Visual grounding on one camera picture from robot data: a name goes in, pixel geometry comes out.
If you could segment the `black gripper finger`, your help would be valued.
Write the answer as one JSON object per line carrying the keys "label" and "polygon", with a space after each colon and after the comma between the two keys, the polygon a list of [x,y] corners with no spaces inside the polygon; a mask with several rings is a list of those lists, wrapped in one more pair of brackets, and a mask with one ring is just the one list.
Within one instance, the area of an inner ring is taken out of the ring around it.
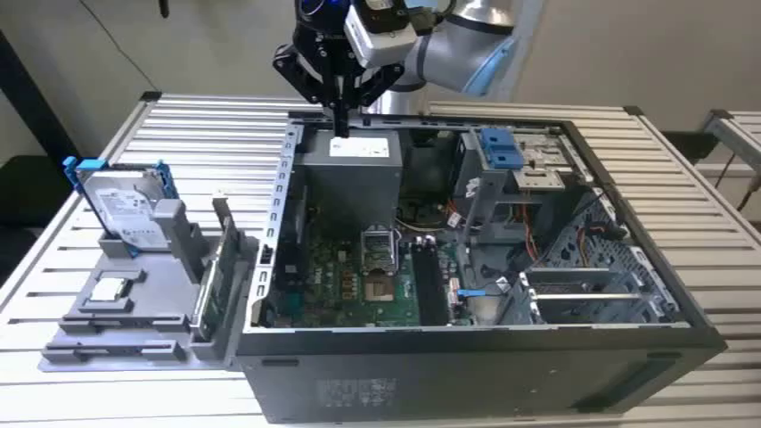
{"label": "black gripper finger", "polygon": [[362,80],[364,69],[359,64],[349,69],[342,84],[342,136],[350,136],[349,117],[354,110],[370,107],[382,94],[392,87],[404,73],[404,66],[394,63],[382,66]]}
{"label": "black gripper finger", "polygon": [[309,103],[321,103],[333,112],[334,131],[343,136],[343,102],[330,49],[317,42],[301,51],[298,45],[281,45],[273,66]]}

